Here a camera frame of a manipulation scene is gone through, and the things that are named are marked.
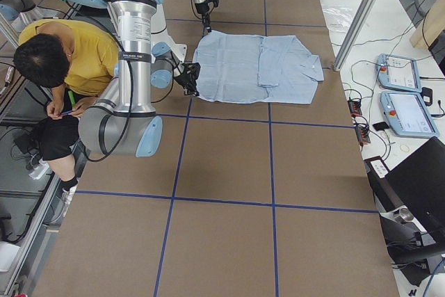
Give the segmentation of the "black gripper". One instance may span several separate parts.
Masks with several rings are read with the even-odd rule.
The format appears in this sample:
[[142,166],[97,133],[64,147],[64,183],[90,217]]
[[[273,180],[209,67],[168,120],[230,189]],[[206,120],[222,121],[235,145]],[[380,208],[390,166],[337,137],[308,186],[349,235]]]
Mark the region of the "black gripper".
[[197,90],[197,80],[200,74],[199,63],[183,63],[183,70],[179,75],[174,76],[174,80],[184,89],[185,96],[199,97]]
[[203,26],[207,33],[211,32],[211,21],[210,13],[212,8],[217,8],[219,6],[219,0],[195,0],[195,9],[197,13],[203,19]]

